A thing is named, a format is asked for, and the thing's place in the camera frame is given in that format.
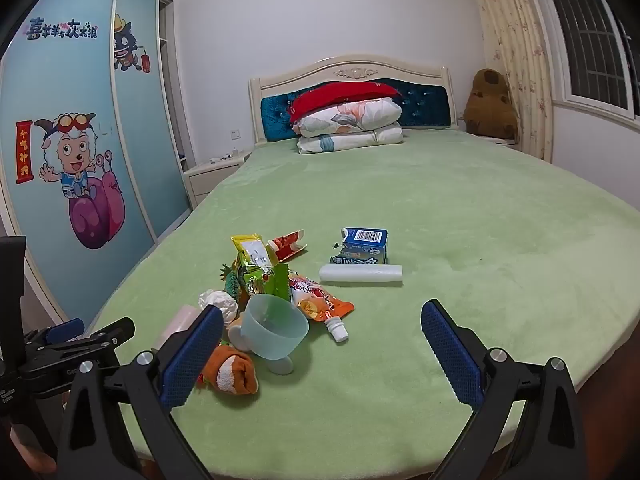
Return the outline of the person's hand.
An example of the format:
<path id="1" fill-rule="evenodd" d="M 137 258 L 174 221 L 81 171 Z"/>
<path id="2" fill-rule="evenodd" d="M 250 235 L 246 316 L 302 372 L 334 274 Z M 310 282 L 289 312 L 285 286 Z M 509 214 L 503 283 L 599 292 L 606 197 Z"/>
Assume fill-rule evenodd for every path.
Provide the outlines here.
<path id="1" fill-rule="evenodd" d="M 1 465 L 12 479 L 42 479 L 58 465 L 46 453 L 24 445 L 9 422 L 1 422 Z"/>

